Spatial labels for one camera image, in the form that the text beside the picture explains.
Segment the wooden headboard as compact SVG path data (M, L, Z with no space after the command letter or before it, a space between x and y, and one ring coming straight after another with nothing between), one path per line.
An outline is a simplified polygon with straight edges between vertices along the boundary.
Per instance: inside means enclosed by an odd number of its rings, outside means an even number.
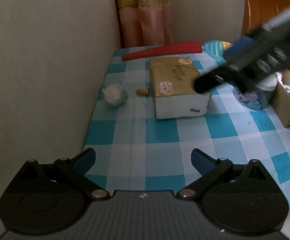
M245 0L241 35L246 35L289 6L290 0Z

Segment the blue checkered tablecloth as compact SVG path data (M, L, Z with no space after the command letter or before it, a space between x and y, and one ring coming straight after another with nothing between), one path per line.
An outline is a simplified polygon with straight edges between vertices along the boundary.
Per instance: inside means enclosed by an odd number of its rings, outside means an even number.
M99 97L93 111L85 148L95 150L96 163L87 178L109 192L176 192L199 178L191 164L191 152L198 148L235 164L259 159L290 204L290 128L284 128L274 109L252 111L225 85L212 91L205 116L158 120L153 98L135 93L150 85L149 61L124 62L128 52L114 52L104 80L123 86L125 103L111 107Z

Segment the clear jar white lid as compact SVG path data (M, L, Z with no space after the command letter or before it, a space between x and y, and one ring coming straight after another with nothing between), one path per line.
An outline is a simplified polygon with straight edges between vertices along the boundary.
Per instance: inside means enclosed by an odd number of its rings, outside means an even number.
M236 100L249 109L261 111L267 108L269 100L277 86L277 78L274 74L258 83L253 90L242 93L238 88L233 88Z

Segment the pink gold-banded curtain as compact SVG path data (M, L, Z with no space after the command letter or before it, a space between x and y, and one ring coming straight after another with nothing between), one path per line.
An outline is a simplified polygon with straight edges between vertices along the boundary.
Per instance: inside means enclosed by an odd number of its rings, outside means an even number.
M172 0L117 0L125 47L172 44Z

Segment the small orange plush piece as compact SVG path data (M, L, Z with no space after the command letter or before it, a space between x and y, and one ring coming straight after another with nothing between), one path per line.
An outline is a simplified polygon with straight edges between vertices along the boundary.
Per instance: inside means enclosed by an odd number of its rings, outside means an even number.
M135 90L136 94L139 96L148 96L149 95L149 88L138 88Z

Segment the red folded fan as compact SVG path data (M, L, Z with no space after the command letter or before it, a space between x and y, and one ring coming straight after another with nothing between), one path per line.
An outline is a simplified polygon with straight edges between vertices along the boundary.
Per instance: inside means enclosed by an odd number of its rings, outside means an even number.
M168 44L164 46L158 46L148 48L132 53L122 55L123 61L130 61L136 59L142 59L146 57L165 56L165 55L176 55L176 54L190 54L190 53L201 53L202 45L198 41L187 41L178 42L174 44Z

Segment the gold tissue pack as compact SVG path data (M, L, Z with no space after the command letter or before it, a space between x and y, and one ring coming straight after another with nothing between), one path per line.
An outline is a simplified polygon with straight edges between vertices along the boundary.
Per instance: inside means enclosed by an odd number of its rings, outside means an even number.
M192 88L200 73L189 57L162 57L149 60L149 75L157 119L203 116L211 92L198 94Z

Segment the cardboard box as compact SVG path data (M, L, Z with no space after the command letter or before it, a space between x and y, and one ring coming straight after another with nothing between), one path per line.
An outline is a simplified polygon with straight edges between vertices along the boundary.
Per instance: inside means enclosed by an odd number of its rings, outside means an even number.
M270 104L285 128L290 127L290 95L278 83L274 90Z

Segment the rainbow pop-it mat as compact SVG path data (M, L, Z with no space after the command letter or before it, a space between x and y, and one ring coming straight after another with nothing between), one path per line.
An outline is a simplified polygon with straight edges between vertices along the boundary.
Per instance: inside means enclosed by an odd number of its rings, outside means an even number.
M206 41L202 47L203 51L215 59L216 61L223 61L224 51L229 49L233 44L230 42L211 40Z

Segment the grey plush ball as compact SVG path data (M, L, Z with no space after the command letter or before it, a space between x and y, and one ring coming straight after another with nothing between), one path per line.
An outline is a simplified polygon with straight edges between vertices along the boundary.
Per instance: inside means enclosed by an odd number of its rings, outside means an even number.
M127 98L127 93L122 85L114 83L102 89L102 95L105 102L110 106L119 106L123 104Z

